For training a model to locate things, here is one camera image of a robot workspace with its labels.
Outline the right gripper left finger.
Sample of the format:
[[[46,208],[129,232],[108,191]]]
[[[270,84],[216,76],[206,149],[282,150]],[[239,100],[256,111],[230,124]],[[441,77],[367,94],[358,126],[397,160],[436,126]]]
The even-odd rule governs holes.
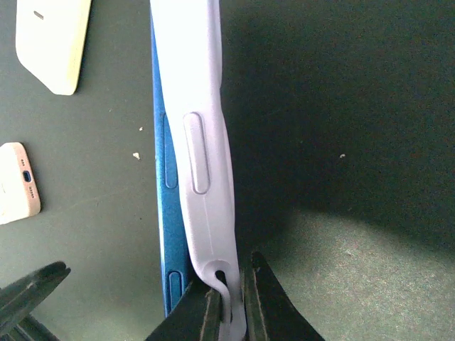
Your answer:
[[[221,305],[220,294],[197,278],[189,283],[177,306],[146,341],[216,341]]]

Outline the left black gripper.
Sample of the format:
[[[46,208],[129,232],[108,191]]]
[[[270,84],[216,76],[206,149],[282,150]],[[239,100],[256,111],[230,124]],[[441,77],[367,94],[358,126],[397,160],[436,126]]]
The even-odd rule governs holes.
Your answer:
[[[41,267],[1,289],[2,340],[57,340],[31,312],[68,277],[62,261]]]

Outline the blue phone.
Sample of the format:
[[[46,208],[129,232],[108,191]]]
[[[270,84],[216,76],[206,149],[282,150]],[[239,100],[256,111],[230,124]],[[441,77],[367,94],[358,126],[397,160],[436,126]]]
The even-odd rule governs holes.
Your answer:
[[[156,194],[164,313],[178,305],[193,275],[178,189],[176,156],[166,116],[154,31],[151,31]]]

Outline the lavender phone case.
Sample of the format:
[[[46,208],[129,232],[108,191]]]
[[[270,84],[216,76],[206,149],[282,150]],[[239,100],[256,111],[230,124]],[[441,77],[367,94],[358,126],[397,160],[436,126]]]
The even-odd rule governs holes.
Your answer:
[[[176,155],[191,263],[222,298],[220,340],[242,340],[247,323],[235,240],[235,196],[220,88],[217,1],[152,1],[161,88]]]

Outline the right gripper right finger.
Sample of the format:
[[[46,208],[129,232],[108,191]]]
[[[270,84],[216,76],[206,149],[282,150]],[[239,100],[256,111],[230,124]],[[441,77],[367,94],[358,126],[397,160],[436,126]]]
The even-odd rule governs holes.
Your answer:
[[[261,253],[250,254],[243,274],[248,340],[322,340],[296,309]]]

